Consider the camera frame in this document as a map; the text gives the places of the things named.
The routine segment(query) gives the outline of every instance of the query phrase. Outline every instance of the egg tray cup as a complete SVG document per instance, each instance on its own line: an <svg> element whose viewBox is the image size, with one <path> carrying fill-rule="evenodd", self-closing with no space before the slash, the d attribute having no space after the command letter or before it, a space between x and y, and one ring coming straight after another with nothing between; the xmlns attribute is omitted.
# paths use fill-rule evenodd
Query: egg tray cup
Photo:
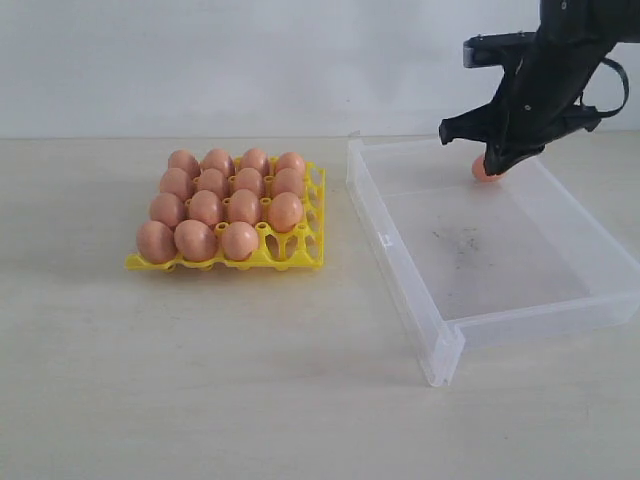
<svg viewBox="0 0 640 480"><path fill-rule="evenodd" d="M275 172L275 162L278 157L269 159L270 175L265 177L267 195L271 193L271 182ZM236 167L240 158L236 158ZM231 187L233 187L234 177L230 177ZM145 260L139 253L132 253L125 260L125 268L128 270L163 270L171 272L178 265L187 268L197 268L202 271L211 270L216 263L222 263L227 267L239 270L248 270L255 267L271 267L279 271L289 268L302 267L318 269L324 264L324 213L325 213L325 187L326 171L324 168L317 168L313 162L307 162L307 171L304 176L305 191L302 198L304 215L300 223L287 233L278 233L267 223L267 213L271 205L271 198L264 197L260 200L262 205L262 221L256 224L256 231L260 237L260 245L247 260L234 261L224 256L222 251L221 237L225 228L229 226L227 222L221 222L212 227L218 240L218 251L216 255L204 262L190 262L185 260L181 253L178 253L173 260L166 263L153 264ZM229 198L223 200L226 207Z"/></svg>

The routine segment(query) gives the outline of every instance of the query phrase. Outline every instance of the brown egg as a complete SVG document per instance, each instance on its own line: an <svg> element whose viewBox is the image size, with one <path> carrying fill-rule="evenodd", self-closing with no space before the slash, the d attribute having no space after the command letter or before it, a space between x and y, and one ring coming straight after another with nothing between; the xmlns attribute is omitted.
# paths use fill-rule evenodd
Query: brown egg
<svg viewBox="0 0 640 480"><path fill-rule="evenodd" d="M182 256L190 262L210 260L218 249L215 234L204 223L197 220L185 220L178 225L174 239Z"/></svg>
<svg viewBox="0 0 640 480"><path fill-rule="evenodd" d="M276 162L276 173L284 168L293 168L298 174L304 178L307 171L307 164L296 152L287 152L280 155Z"/></svg>
<svg viewBox="0 0 640 480"><path fill-rule="evenodd" d="M240 170L233 182L233 191L237 192L243 188L251 190L258 198L264 197L264 179L260 172L255 168L243 168Z"/></svg>
<svg viewBox="0 0 640 480"><path fill-rule="evenodd" d="M171 229L155 220L143 223L138 229L136 246L140 255L153 264L173 260L178 253Z"/></svg>
<svg viewBox="0 0 640 480"><path fill-rule="evenodd" d="M202 172L198 178L198 191L209 190L218 195L218 198L229 196L229 182L224 174L215 168L210 168Z"/></svg>
<svg viewBox="0 0 640 480"><path fill-rule="evenodd" d="M491 176L487 175L487 172L484 169L484 155L480 155L475 159L473 165L471 166L471 173L473 173L473 176L476 180L482 183L497 182L504 176L504 174Z"/></svg>
<svg viewBox="0 0 640 480"><path fill-rule="evenodd" d="M173 193L160 193L151 202L149 218L162 222L169 228L176 228L187 218L187 209Z"/></svg>
<svg viewBox="0 0 640 480"><path fill-rule="evenodd" d="M208 170L215 168L220 170L225 178L229 178L235 172L235 166L233 165L233 159L229 152L222 150L221 148L214 148L205 155L200 163L202 170Z"/></svg>
<svg viewBox="0 0 640 480"><path fill-rule="evenodd" d="M269 157L259 148L251 148L240 159L238 171L243 168L255 168L260 172L260 175L266 177L269 175Z"/></svg>
<svg viewBox="0 0 640 480"><path fill-rule="evenodd" d="M227 207L229 223L246 222L255 226L262 217L262 206L258 196L251 190L242 189L231 195Z"/></svg>
<svg viewBox="0 0 640 480"><path fill-rule="evenodd" d="M222 232L222 250L229 260L247 260L260 246L258 232L246 222L235 222Z"/></svg>
<svg viewBox="0 0 640 480"><path fill-rule="evenodd" d="M169 157L169 168L181 168L191 179L200 175L200 164L189 150L176 150Z"/></svg>
<svg viewBox="0 0 640 480"><path fill-rule="evenodd" d="M160 179L160 193L173 193L186 202L195 190L191 177L181 168L170 168Z"/></svg>
<svg viewBox="0 0 640 480"><path fill-rule="evenodd" d="M215 193L201 190L189 203L189 218L213 227L224 219L224 207Z"/></svg>
<svg viewBox="0 0 640 480"><path fill-rule="evenodd" d="M299 198L304 196L304 180L293 168L283 168L271 183L271 196L277 197L283 192L295 193Z"/></svg>
<svg viewBox="0 0 640 480"><path fill-rule="evenodd" d="M271 202L267 220L276 232L286 233L302 220L304 208L295 193L284 192Z"/></svg>

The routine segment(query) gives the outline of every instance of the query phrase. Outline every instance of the white table surface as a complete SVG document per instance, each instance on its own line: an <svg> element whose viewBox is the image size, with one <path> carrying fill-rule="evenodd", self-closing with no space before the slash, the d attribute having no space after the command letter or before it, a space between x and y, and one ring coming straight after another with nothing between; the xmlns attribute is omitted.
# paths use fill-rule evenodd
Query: white table surface
<svg viewBox="0 0 640 480"><path fill-rule="evenodd" d="M327 168L321 271L123 268L168 153L214 145ZM471 351L452 386L425 386L345 191L345 139L7 140L0 154L0 477L640 475L637 319ZM574 136L545 158L640 256L640 134Z"/></svg>

